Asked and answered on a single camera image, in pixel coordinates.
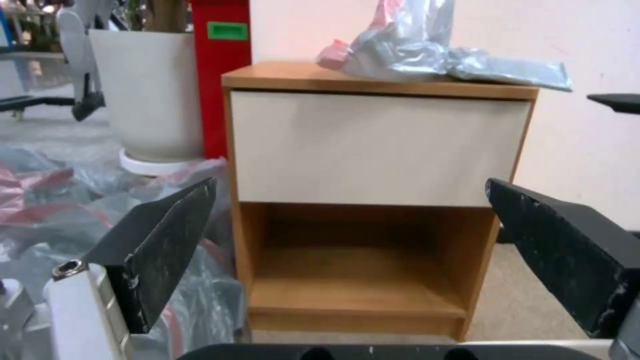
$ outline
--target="open shelf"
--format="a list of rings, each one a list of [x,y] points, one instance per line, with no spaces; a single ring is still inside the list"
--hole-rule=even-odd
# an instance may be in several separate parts
[[[434,261],[403,250],[349,245],[264,249],[250,306],[319,315],[465,316]]]
[[[469,238],[460,225],[490,220],[484,211],[243,205],[244,220],[261,224],[245,234],[253,254],[254,328],[461,332],[475,281],[471,270],[483,257],[469,245],[481,249],[486,242],[481,235]]]

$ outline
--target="plastic sheet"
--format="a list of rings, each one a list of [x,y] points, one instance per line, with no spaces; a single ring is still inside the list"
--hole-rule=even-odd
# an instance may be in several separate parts
[[[512,60],[450,48],[454,0],[380,0],[371,25],[351,45],[335,40],[319,54],[327,69],[389,81],[444,75],[571,91],[562,63]]]
[[[193,259],[151,332],[134,336],[136,359],[170,359],[231,343],[246,317],[232,273],[227,170],[203,161],[153,181],[119,169],[71,165],[26,149],[0,147],[0,277],[18,279],[35,303],[51,269],[79,258],[131,208],[199,180],[218,179],[211,218]]]

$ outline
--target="white plant pot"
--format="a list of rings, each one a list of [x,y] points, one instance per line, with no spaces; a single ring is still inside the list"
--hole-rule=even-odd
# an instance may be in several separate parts
[[[202,157],[192,34],[91,30],[109,123],[135,160]]]

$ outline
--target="white drawer front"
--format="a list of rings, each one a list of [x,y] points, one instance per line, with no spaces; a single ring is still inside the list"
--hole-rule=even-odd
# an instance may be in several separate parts
[[[239,199],[488,206],[530,104],[362,95],[231,94]]]

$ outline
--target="red cabinet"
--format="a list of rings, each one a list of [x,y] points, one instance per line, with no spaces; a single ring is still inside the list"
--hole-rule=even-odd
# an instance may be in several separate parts
[[[206,158],[227,157],[220,76],[251,65],[249,0],[191,0]]]

